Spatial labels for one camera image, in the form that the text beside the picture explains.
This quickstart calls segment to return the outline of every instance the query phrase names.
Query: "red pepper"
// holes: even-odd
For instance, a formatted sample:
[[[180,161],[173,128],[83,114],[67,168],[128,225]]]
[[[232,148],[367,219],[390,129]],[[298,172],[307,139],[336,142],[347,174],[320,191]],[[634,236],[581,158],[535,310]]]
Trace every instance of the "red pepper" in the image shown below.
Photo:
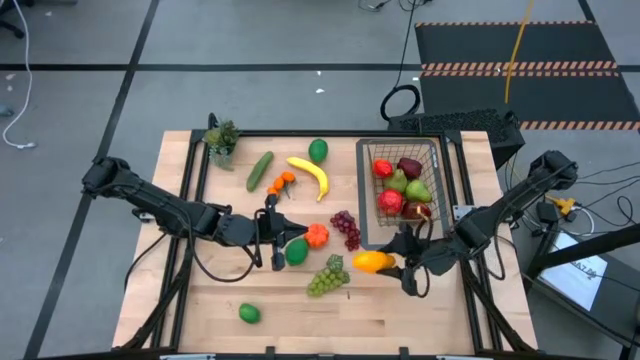
[[[393,174],[393,165],[391,162],[378,159],[373,162],[373,172],[381,178],[386,178]]]
[[[402,211],[402,193],[387,189],[378,196],[378,208],[387,215],[396,215]]]

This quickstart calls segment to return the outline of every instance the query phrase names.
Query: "bell pepper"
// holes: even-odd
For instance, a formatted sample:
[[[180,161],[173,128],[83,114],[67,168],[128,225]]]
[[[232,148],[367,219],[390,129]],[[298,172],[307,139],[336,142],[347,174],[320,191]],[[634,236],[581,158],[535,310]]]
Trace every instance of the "bell pepper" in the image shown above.
[[[387,215],[396,215],[402,211],[402,201],[402,193],[387,189],[378,196],[378,208]]]
[[[373,162],[373,173],[381,178],[386,178],[393,174],[393,165],[390,161],[378,159]]]
[[[311,224],[309,231],[304,234],[304,239],[307,240],[309,247],[321,248],[329,242],[329,230],[322,224]]]

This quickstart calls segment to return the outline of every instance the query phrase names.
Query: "wooden tabletop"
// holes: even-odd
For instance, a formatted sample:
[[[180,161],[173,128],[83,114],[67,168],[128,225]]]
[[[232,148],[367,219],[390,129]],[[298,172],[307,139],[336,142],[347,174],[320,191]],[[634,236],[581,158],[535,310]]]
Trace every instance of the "wooden tabletop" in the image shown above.
[[[180,190],[189,136],[188,131],[165,132],[153,177],[155,185],[176,195]],[[257,208],[264,206],[266,187],[273,179],[284,170],[292,170],[285,159],[289,156],[306,158],[311,140],[304,137],[242,137],[234,153],[233,172],[209,166],[204,201],[232,204],[234,213],[251,216]],[[291,189],[291,199],[284,197],[278,203],[278,211],[291,221],[326,223],[328,226],[329,218],[340,210],[348,210],[357,218],[355,146],[360,139],[325,140],[329,144],[329,156],[322,167],[329,176],[331,190],[317,203],[315,179],[293,170],[297,183]],[[463,148],[475,203],[490,205],[501,196],[501,190],[486,133],[463,133]],[[258,189],[248,193],[246,178],[253,164],[269,150],[274,152],[275,159]],[[450,146],[449,151],[455,170],[458,166],[455,149]],[[200,154],[196,155],[190,199],[195,192],[200,158]],[[461,197],[457,171],[454,171],[454,182]],[[406,346],[411,354],[473,354],[457,265],[442,276],[431,276],[427,298],[409,297],[400,289],[399,281],[353,269],[352,254],[344,246],[344,236],[330,226],[328,228],[328,246],[311,250],[303,265],[287,267],[281,272],[271,271],[270,247],[262,250],[265,266],[254,269],[238,283],[214,282],[194,265],[179,350],[264,353],[267,346],[275,346],[278,353],[397,354],[399,347]],[[506,226],[501,226],[500,235],[511,239]],[[136,256],[158,236],[155,224],[142,225]],[[369,236],[376,238],[375,233]],[[384,243],[385,240],[370,242]],[[157,303],[168,244],[169,241],[165,241],[159,245],[131,275],[114,346],[126,342]],[[536,347],[515,252],[504,242],[499,246],[506,279],[492,279],[495,302],[522,338]],[[248,258],[240,249],[222,248],[205,241],[197,241],[196,249],[208,269],[218,276],[236,277],[246,269]],[[345,268],[351,275],[351,282],[321,298],[309,298],[305,293],[307,284],[333,253],[345,256]],[[486,251],[486,256],[488,266],[498,271],[492,247]],[[261,310],[259,324],[249,325],[238,318],[238,307],[245,302]],[[163,344],[168,344],[173,311],[172,306],[167,312]],[[480,306],[478,311],[483,330],[486,330],[485,313]],[[488,331],[483,331],[483,338],[485,347],[490,347]]]

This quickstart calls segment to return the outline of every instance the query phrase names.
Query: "banana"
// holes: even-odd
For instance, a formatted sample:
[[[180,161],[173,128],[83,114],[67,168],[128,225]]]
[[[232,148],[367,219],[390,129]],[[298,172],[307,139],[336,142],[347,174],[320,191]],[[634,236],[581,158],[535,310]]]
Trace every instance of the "banana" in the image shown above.
[[[329,179],[327,178],[327,174],[325,174],[322,169],[315,166],[311,162],[299,157],[287,158],[287,162],[291,166],[310,172],[313,176],[316,177],[316,179],[318,179],[318,185],[320,186],[320,195],[318,195],[318,199],[316,201],[322,200],[322,197],[329,192]]]

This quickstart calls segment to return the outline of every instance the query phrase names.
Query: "yellow cable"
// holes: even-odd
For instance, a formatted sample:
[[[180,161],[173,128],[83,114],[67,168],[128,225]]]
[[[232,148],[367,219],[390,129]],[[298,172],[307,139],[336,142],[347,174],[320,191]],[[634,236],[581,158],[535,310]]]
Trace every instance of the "yellow cable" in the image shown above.
[[[507,86],[504,89],[504,103],[509,103],[509,88],[511,86],[511,72],[513,70],[513,63],[516,61],[516,55],[518,54],[518,48],[520,47],[520,39],[522,39],[522,34],[524,33],[524,27],[529,22],[529,17],[531,17],[531,9],[533,9],[533,0],[529,0],[529,6],[527,6],[527,13],[524,15],[524,19],[522,20],[522,25],[520,25],[520,32],[518,32],[518,38],[516,39],[516,45],[513,47],[513,53],[511,53],[511,62],[509,63],[509,68],[507,69]]]

